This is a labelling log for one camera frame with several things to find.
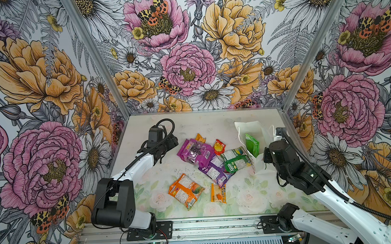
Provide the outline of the magenta snack bag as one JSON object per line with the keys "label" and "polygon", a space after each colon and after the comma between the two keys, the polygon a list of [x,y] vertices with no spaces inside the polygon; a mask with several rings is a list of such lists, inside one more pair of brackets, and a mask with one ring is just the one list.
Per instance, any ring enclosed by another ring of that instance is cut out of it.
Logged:
{"label": "magenta snack bag", "polygon": [[206,168],[215,156],[214,148],[196,139],[186,139],[177,156],[184,162],[193,164],[198,168]]}

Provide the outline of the green chips bag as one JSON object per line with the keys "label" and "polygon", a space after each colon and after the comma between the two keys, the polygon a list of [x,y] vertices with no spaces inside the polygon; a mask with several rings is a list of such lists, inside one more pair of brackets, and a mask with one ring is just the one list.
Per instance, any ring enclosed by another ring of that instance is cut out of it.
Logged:
{"label": "green chips bag", "polygon": [[248,152],[255,158],[258,157],[260,152],[260,142],[248,133],[245,134],[245,143]]}

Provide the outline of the large orange snack bag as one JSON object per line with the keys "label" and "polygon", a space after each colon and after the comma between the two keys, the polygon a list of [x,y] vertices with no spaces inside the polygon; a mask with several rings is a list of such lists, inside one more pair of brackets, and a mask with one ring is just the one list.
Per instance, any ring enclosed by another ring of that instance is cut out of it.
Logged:
{"label": "large orange snack bag", "polygon": [[171,184],[168,194],[183,204],[187,210],[190,210],[204,190],[204,187],[183,173]]}

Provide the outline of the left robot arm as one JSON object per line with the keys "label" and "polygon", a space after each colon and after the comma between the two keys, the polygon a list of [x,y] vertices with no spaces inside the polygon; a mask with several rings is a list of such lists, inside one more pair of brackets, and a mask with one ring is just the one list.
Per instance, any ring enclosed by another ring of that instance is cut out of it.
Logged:
{"label": "left robot arm", "polygon": [[122,228],[154,234],[156,216],[136,208],[135,185],[167,152],[178,146],[175,123],[163,119],[149,130],[135,158],[112,178],[102,178],[95,193],[91,223],[98,229]]}

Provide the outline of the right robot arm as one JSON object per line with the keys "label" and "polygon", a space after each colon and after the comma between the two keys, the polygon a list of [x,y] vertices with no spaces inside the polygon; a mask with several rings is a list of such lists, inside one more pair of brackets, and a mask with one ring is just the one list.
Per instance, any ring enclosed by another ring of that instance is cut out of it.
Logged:
{"label": "right robot arm", "polygon": [[275,167],[277,179],[312,196],[346,225],[334,225],[286,203],[276,220],[261,220],[265,232],[301,231],[329,244],[391,244],[391,225],[377,219],[380,216],[391,220],[391,216],[374,212],[348,197],[326,171],[300,152],[290,137],[270,143],[264,150],[264,162]]}

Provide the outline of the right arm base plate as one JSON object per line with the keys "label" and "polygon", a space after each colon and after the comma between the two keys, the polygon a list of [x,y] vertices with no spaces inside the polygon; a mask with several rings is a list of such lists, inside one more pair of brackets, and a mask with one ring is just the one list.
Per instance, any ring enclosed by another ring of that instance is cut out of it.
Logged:
{"label": "right arm base plate", "polygon": [[284,232],[278,216],[261,216],[260,223],[264,234],[276,234]]}

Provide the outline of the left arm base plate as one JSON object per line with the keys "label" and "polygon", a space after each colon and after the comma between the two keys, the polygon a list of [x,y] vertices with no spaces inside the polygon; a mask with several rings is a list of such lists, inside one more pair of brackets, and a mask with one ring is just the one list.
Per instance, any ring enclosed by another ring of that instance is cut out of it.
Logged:
{"label": "left arm base plate", "polygon": [[156,221],[147,229],[130,228],[126,240],[131,241],[151,241],[151,240],[169,240],[173,235],[172,221]]}

